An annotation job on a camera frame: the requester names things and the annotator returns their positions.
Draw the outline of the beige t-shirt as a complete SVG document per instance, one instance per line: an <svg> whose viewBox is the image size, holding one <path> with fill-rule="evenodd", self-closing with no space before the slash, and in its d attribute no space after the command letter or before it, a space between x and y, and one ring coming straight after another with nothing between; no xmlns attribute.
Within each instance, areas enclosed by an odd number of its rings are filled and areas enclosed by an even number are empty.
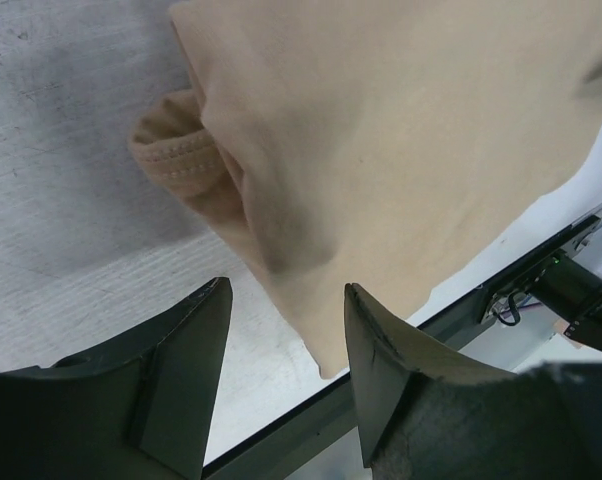
<svg viewBox="0 0 602 480"><path fill-rule="evenodd" d="M602 1L184 1L191 85L137 124L147 176L243 259L323 378L343 289L401 317L602 123Z"/></svg>

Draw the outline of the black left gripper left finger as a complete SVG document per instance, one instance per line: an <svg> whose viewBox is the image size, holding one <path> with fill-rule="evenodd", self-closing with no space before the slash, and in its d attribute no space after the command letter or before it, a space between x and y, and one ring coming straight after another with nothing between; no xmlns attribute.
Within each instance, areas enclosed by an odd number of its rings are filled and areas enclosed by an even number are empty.
<svg viewBox="0 0 602 480"><path fill-rule="evenodd" d="M216 278L48 368L0 373L0 479L197 479L231 316Z"/></svg>

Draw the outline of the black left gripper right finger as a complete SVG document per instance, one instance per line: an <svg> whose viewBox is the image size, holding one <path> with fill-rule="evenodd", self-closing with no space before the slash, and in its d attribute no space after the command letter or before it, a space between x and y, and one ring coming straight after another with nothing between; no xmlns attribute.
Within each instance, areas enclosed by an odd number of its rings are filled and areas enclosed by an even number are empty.
<svg viewBox="0 0 602 480"><path fill-rule="evenodd" d="M602 479L602 363L512 373L345 288L365 466L377 479Z"/></svg>

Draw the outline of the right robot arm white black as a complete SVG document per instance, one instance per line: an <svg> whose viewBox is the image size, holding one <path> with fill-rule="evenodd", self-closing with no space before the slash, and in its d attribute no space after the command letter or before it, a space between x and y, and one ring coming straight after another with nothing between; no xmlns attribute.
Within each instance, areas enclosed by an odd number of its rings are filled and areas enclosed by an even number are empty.
<svg viewBox="0 0 602 480"><path fill-rule="evenodd" d="M529 293L567 323L563 335L602 352L602 278L575 256L602 230L602 204L561 231Z"/></svg>

